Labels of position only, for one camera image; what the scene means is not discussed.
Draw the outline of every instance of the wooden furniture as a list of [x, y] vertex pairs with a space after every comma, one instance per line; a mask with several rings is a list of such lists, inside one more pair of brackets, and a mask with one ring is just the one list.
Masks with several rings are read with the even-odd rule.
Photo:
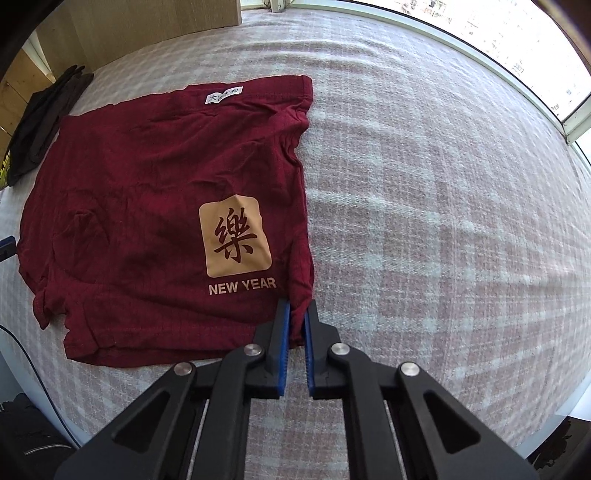
[[51, 81], [20, 50], [0, 80], [0, 155], [4, 155], [31, 95], [50, 85]]
[[58, 77], [73, 64], [94, 71], [139, 48], [241, 19], [239, 0], [65, 0], [37, 34]]

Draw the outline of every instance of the bed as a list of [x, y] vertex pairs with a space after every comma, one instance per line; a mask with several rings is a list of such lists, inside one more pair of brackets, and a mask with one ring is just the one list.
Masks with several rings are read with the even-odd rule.
[[[243, 13], [239, 27], [143, 48], [96, 72], [72, 115], [189, 84], [306, 74], [304, 164], [323, 322], [379, 362], [413, 360], [511, 446], [591, 368], [591, 174], [510, 85], [419, 33], [334, 12]], [[18, 237], [36, 172], [0, 195]], [[41, 331], [16, 258], [0, 323], [84, 441], [168, 369], [93, 367]], [[16, 345], [0, 348], [21, 384]], [[340, 405], [308, 398], [303, 349], [286, 396], [254, 401], [246, 478], [348, 478]]]

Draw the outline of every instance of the metal screw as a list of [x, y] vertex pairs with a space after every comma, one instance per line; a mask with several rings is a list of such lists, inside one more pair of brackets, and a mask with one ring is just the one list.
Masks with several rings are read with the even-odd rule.
[[181, 362], [174, 366], [174, 373], [176, 373], [179, 377], [184, 377], [188, 375], [193, 370], [193, 366], [188, 362]]
[[248, 356], [257, 356], [262, 353], [262, 347], [255, 343], [249, 343], [246, 345], [246, 347], [244, 347], [244, 353]]
[[416, 377], [419, 374], [419, 372], [421, 371], [421, 369], [418, 367], [418, 365], [413, 362], [404, 362], [400, 366], [400, 370], [407, 377]]
[[332, 352], [335, 355], [348, 355], [351, 351], [351, 348], [346, 343], [335, 343], [332, 347], [330, 347]]

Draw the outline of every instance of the chinese character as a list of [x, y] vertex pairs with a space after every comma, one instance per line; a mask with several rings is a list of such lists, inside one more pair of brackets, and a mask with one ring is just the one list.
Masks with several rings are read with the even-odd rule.
[[[216, 248], [214, 252], [220, 253], [222, 250], [224, 250], [224, 256], [227, 260], [230, 258], [232, 250], [235, 250], [236, 256], [232, 257], [232, 260], [240, 263], [242, 260], [240, 247], [242, 247], [247, 254], [252, 254], [253, 252], [253, 249], [250, 245], [241, 244], [240, 242], [251, 238], [256, 238], [256, 234], [247, 233], [246, 235], [243, 235], [243, 233], [250, 229], [250, 225], [247, 223], [248, 218], [244, 215], [244, 208], [240, 209], [239, 217], [234, 213], [234, 209], [229, 207], [228, 216], [226, 217], [225, 221], [226, 225], [224, 226], [222, 225], [224, 223], [224, 218], [220, 217], [220, 221], [217, 224], [216, 230], [214, 232], [214, 235], [218, 237], [219, 242], [222, 244], [222, 246]], [[230, 240], [226, 242], [226, 237], [228, 234], [230, 235]]]

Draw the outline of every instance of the maroon shirt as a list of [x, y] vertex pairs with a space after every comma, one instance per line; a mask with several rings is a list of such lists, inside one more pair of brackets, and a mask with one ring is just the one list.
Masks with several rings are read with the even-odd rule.
[[18, 256], [41, 328], [66, 314], [68, 358], [221, 356], [249, 343], [282, 296], [299, 340], [314, 271], [294, 149], [311, 102], [308, 77], [280, 76], [63, 119]]

